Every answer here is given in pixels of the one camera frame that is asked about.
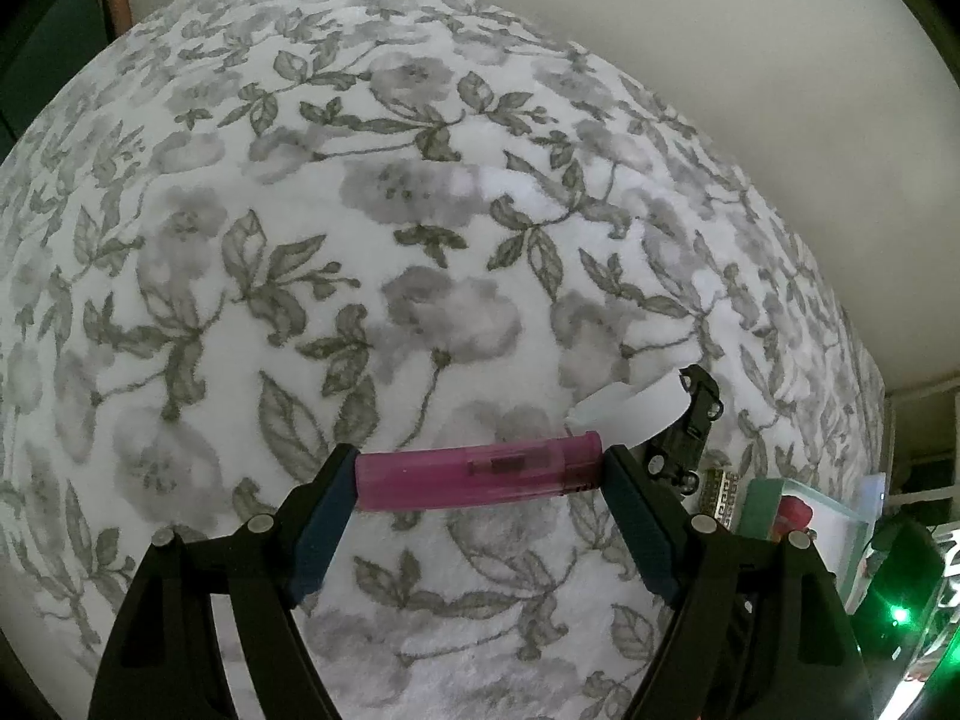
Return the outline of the grey floral fleece blanket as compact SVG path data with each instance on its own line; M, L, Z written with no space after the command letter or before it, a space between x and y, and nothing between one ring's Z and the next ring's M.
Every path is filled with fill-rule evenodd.
M3 632L83 717L161 528L687 364L716 465L875 470L884 382L809 247L624 71L477 0L176 0L3 161Z

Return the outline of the red cartoon dog figure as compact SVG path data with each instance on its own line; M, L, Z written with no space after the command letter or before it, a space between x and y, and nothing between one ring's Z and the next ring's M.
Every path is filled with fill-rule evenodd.
M814 509L800 497L785 494L778 502L775 518L771 523L770 538L781 541L793 532L805 533L809 530Z

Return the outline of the mint green storage box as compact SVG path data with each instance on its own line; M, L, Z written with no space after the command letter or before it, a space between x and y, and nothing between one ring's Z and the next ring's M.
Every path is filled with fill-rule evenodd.
M846 505L817 489L797 483L795 479L752 479L743 500L737 533L747 538L773 541L770 538L771 523L778 502L785 494L804 499L814 509L814 518L805 534L814 542L823 564L835 576L839 598L850 600L872 523Z

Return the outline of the gold patterned lighter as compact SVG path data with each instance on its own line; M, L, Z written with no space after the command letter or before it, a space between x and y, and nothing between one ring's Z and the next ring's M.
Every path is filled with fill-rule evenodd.
M698 512L714 518L727 530L734 527L740 476L727 468L709 468L701 475Z

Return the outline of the black plug adapter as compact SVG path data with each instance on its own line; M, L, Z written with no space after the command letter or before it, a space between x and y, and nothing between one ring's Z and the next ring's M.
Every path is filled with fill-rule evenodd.
M698 466L711 427L724 413L719 385L698 364L682 367L679 383L688 397L680 416L643 444L643 465L654 481L667 484L680 497L700 487Z

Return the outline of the white round device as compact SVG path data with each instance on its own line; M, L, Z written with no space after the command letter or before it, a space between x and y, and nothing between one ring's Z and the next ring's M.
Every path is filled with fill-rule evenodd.
M644 388L612 382L571 406L565 426L572 436L596 433L604 449L635 449L679 421L690 401L679 371Z

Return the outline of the black power adapter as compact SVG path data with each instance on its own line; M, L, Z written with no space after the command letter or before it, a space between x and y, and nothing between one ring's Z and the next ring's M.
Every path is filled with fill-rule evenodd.
M907 515L885 518L871 546L869 587L853 614L853 628L862 655L880 660L921 631L944 558L928 528Z

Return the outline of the magenta translucent lighter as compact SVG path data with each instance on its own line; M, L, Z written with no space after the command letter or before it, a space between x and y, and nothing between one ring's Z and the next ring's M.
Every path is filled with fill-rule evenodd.
M358 507L368 512L442 511L579 493L596 486L601 456L596 433L361 454L355 461Z

